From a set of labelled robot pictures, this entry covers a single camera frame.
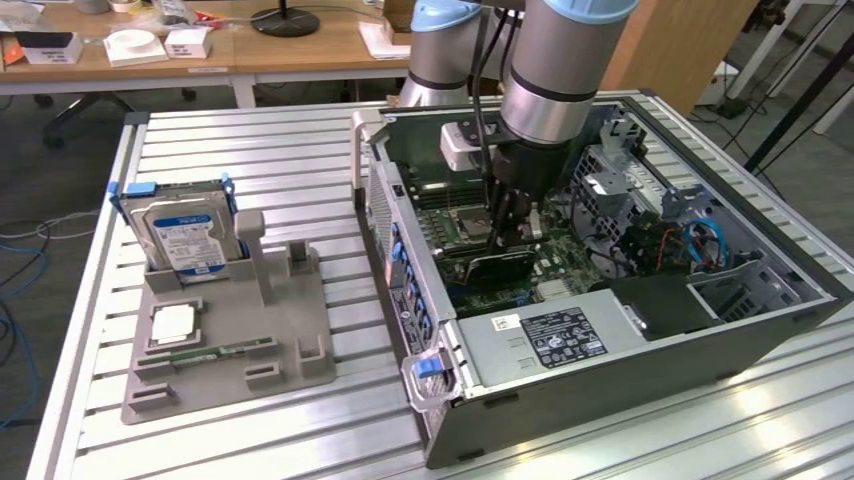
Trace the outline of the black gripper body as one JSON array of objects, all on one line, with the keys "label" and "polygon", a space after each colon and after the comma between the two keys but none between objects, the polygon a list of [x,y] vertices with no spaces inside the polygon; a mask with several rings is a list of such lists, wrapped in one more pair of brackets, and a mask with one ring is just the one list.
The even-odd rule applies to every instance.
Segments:
[{"label": "black gripper body", "polygon": [[551,145],[519,140],[501,144],[491,160],[493,175],[502,185],[541,202],[559,181],[570,149],[570,142]]}]

